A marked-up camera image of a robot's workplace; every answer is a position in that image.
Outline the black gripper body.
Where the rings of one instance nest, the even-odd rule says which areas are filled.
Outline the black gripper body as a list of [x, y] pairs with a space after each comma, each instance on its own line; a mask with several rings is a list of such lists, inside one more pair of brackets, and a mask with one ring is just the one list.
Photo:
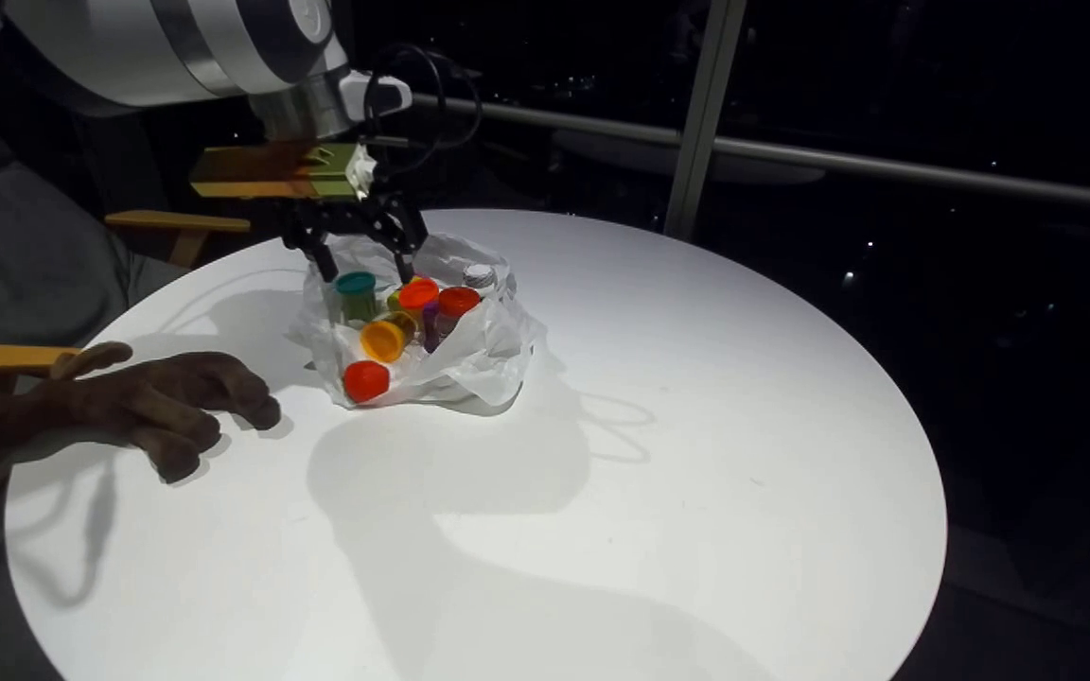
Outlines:
[[281, 224], [287, 247], [321, 241], [325, 235], [368, 235], [377, 247], [419, 247], [426, 227], [419, 209], [404, 196], [298, 203]]

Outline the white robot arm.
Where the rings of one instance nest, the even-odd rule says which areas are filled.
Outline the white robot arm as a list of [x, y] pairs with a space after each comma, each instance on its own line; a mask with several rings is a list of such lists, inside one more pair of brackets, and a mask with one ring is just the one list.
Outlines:
[[263, 140], [204, 147], [187, 186], [274, 209], [281, 238], [325, 281], [327, 235], [368, 235], [412, 276], [426, 227], [375, 150], [375, 123], [407, 108], [412, 88], [349, 58], [332, 0], [0, 0], [0, 12], [42, 83], [88, 113], [245, 97]]

